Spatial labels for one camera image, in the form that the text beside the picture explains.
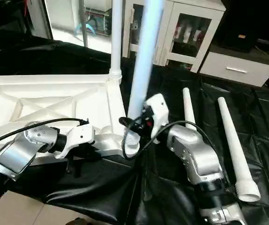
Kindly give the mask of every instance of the tiled floor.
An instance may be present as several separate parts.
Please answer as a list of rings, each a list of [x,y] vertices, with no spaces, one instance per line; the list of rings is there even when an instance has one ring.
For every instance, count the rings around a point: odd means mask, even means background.
[[[65,225],[76,218],[85,218],[94,225],[106,224],[10,191],[0,199],[0,225]]]

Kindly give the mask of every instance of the black plastic sheet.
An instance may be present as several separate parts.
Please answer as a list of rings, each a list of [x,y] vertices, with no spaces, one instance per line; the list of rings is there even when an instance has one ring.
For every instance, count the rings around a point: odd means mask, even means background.
[[[0,75],[99,74],[107,73],[109,67],[110,56],[104,53],[37,37],[0,35]],[[123,59],[121,69],[120,88],[127,110],[134,63]],[[235,174],[217,104],[218,97],[225,97],[262,195],[255,203],[240,202],[243,214],[249,225],[269,225],[269,90],[154,67],[148,97],[162,93],[170,121],[182,120],[184,87],[190,89],[196,124],[214,143],[234,186]],[[136,161],[112,156],[74,164],[75,172],[70,174],[66,173],[66,163],[31,166],[11,190],[111,224],[203,223],[184,166],[161,144]]]

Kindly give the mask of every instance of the floor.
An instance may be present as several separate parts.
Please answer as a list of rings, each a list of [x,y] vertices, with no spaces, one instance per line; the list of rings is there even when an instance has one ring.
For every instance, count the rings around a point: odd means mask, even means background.
[[[72,210],[45,205],[10,191],[0,199],[0,225],[65,225],[76,218],[106,225]]]
[[[83,38],[81,33],[75,36],[69,31],[52,28],[52,35],[54,40],[60,40],[75,45],[83,46]],[[109,54],[112,53],[111,37],[106,37],[102,35],[93,35],[89,32],[87,32],[87,37],[88,37],[88,48]]]

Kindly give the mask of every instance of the white pole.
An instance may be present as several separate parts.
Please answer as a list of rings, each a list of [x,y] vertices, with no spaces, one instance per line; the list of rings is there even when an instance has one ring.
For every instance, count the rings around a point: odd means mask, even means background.
[[[183,105],[185,108],[185,119],[189,122],[195,123],[194,111],[189,88],[184,88],[182,90],[182,93],[183,93]],[[190,124],[186,124],[186,127],[192,130],[197,130],[196,127]]]
[[[142,114],[143,104],[149,86],[157,35],[164,9],[164,0],[146,0],[145,2],[139,50],[135,61],[133,84],[131,87],[127,115],[132,119]],[[140,137],[138,134],[129,132],[126,137],[126,153],[129,155],[135,154],[140,147],[139,141]]]
[[[121,82],[122,0],[112,1],[112,55],[109,78]]]
[[[229,151],[232,157],[232,164],[236,174],[236,190],[240,200],[244,202],[256,202],[260,200],[261,194],[252,180],[252,176],[239,142],[238,134],[234,127],[226,101],[223,97],[218,98],[219,108],[223,120]]]

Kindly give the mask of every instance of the black cable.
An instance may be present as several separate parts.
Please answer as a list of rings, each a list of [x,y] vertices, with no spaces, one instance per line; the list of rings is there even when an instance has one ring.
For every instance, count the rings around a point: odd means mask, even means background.
[[[33,125],[30,125],[30,126],[27,126],[27,127],[23,127],[21,129],[17,129],[15,131],[12,131],[6,135],[3,135],[0,137],[0,141],[3,140],[3,139],[6,139],[12,135],[16,135],[20,132],[23,132],[25,130],[28,130],[28,129],[32,129],[32,128],[36,128],[36,127],[39,127],[41,125],[45,125],[45,124],[48,124],[48,123],[54,123],[54,122],[58,122],[58,121],[78,121],[80,123],[82,123],[84,120],[82,119],[76,119],[76,118],[59,118],[59,119],[53,119],[53,120],[47,120],[47,121],[44,121],[44,122],[40,122],[40,123],[36,123],[36,124],[33,124]]]
[[[154,140],[155,140],[155,139],[156,139],[162,132],[164,132],[166,129],[169,129],[170,127],[172,127],[172,126],[174,126],[174,125],[176,125],[176,124],[183,124],[183,125],[185,125],[185,124],[190,124],[190,125],[196,127],[197,130],[198,130],[198,132],[201,133],[201,135],[207,139],[207,141],[209,142],[210,146],[215,150],[215,148],[214,148],[214,144],[211,142],[210,138],[207,136],[207,134],[206,134],[206,133],[205,133],[199,126],[197,126],[196,124],[194,124],[194,123],[192,123],[192,122],[190,122],[190,121],[187,121],[187,120],[179,120],[179,121],[172,122],[172,123],[169,123],[169,124],[165,125],[163,128],[161,128],[161,129],[160,129],[160,130],[159,130],[159,131],[158,131],[158,132],[157,132],[157,133],[150,139],[149,142],[147,142],[147,144],[146,144],[143,148],[141,148],[141,149],[138,151],[137,154],[135,154],[135,155],[132,156],[132,157],[128,157],[128,156],[126,155],[126,153],[125,153],[125,140],[126,140],[126,136],[127,136],[128,132],[129,132],[130,128],[131,128],[131,127],[135,124],[135,122],[136,122],[137,120],[139,120],[140,118],[141,118],[141,116],[140,116],[140,117],[137,117],[135,120],[132,121],[132,123],[129,124],[129,126],[127,127],[127,131],[126,131],[126,133],[125,133],[125,135],[124,135],[124,137],[123,137],[123,140],[122,140],[122,152],[123,152],[123,156],[124,156],[124,158],[125,158],[126,160],[133,160],[133,159],[135,159],[136,157],[138,157],[139,155],[141,155],[142,152],[144,152],[144,151],[149,147],[149,145],[151,145],[151,143],[152,143],[152,142],[153,142],[153,141],[154,141]]]

